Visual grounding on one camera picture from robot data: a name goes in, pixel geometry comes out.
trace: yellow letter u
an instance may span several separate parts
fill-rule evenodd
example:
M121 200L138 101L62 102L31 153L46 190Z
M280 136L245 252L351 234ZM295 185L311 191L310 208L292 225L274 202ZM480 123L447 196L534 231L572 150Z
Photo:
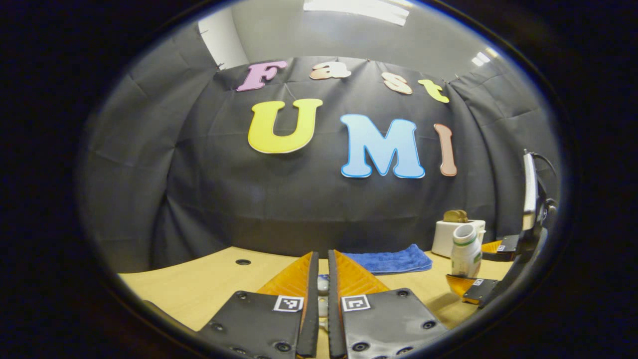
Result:
M299 109L297 128L287 136L277 136L272 132L277 112L286 105L283 101L260 102L253 106L253 122L248 130L248 143L263 153L289 153L307 145L315 133L315 114L323 101L316 98L302 98L292 103Z

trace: plastic bottle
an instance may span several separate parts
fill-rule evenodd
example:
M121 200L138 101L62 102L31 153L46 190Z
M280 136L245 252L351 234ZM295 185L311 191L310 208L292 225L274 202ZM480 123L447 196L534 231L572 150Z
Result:
M464 224L452 233L452 275L476 277L482 258L481 246L477 240L476 227Z

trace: wooden table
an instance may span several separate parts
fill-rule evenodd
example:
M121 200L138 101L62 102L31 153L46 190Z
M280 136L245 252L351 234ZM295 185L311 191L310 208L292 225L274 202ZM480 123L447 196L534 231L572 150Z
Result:
M377 278L390 289L410 288L448 329L452 329L470 317L477 306L462 303L450 291L445 280L451 270L450 259L429 251L425 253L433 262L430 270L379 275ZM239 265L235 263L238 259L247 259L251 264ZM184 325L199 330L234 292L257 291L296 259L230 247L176 266L119 276L141 299L153 302ZM511 265L511 262L483 260L479 277L501 280ZM328 274L327 259L319 260L319 274ZM328 335L321 329L317 358L329 358Z

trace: blue letter m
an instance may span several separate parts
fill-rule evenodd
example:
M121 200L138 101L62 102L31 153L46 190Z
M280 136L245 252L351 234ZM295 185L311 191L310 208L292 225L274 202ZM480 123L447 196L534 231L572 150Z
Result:
M372 167L366 163L367 150L376 170L385 176L390 170L394 153L397 164L393 172L400 178L422 178L426 170L419 163L417 144L414 141L414 122L395 119L390 124L385 138L367 116L346 114L341 122L348 126L348 163L341 168L346 177L368 177Z

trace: blue towel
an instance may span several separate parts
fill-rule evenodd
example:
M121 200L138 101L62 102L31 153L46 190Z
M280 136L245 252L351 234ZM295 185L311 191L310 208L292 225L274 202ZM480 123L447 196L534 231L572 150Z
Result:
M432 268L432 259L416 244L396 253L344 253L372 274L408 273Z

